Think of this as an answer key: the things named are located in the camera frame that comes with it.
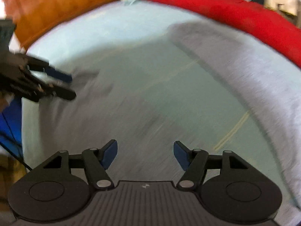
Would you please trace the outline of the wooden headboard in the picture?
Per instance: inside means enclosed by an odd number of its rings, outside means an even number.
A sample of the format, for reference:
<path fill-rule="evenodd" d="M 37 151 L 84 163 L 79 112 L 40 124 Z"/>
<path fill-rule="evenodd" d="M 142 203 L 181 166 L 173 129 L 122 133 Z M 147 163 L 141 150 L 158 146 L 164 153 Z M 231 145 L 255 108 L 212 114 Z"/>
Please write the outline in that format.
<path fill-rule="evenodd" d="M 55 26 L 117 0 L 2 0 L 25 50 Z"/>

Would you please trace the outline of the black tripod stand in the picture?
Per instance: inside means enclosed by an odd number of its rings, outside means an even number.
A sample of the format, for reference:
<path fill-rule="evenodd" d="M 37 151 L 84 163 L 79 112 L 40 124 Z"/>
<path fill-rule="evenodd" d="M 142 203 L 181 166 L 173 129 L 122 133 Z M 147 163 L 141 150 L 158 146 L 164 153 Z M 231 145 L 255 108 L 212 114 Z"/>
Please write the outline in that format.
<path fill-rule="evenodd" d="M 2 115 L 6 125 L 8 127 L 9 132 L 10 132 L 10 136 L 9 136 L 9 135 L 7 135 L 7 133 L 5 133 L 1 130 L 1 138 L 4 138 L 7 142 L 11 143 L 11 145 L 17 150 L 17 154 L 15 154 L 3 142 L 1 142 L 1 147 L 5 151 L 7 151 L 14 159 L 16 159 L 21 165 L 23 165 L 27 170 L 32 171 L 33 169 L 28 164 L 26 164 L 26 162 L 24 161 L 24 157 L 23 157 L 22 152 L 21 152 L 22 145 L 19 142 L 17 142 L 17 140 L 15 139 L 15 137 L 13 135 L 13 132 L 12 132 L 12 129 L 10 128 L 10 125 L 9 125 L 5 115 L 3 113 L 1 113 L 1 115 Z"/>

